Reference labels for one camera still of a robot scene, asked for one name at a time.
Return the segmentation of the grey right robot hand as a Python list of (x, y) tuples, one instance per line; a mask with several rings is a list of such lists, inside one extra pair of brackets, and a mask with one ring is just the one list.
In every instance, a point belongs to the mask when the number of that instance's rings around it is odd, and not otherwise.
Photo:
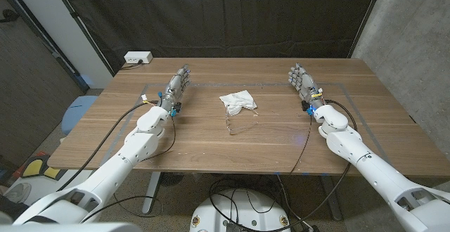
[(316, 110), (326, 104), (323, 99), (322, 89), (299, 63), (291, 67), (288, 73), (288, 82), (298, 92), (304, 111), (309, 108)]

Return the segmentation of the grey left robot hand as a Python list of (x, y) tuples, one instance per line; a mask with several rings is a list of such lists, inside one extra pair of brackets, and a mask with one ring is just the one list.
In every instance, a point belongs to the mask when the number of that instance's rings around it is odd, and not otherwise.
[(191, 83), (190, 72), (188, 64), (178, 69), (162, 92), (162, 98), (159, 104), (161, 108), (170, 111), (176, 103), (181, 101), (183, 92)]

